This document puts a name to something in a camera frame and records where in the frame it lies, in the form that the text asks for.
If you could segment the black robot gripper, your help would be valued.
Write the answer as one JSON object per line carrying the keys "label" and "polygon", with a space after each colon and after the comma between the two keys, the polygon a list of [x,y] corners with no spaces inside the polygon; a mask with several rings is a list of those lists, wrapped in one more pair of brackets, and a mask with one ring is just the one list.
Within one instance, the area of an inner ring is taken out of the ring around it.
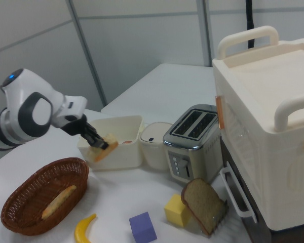
{"label": "black robot gripper", "polygon": [[87,122],[87,117],[83,114],[81,118],[76,118],[74,115],[65,117],[67,124],[61,127],[63,131],[71,136],[80,134],[90,146],[100,149],[107,149],[109,144],[97,134],[96,129]]}

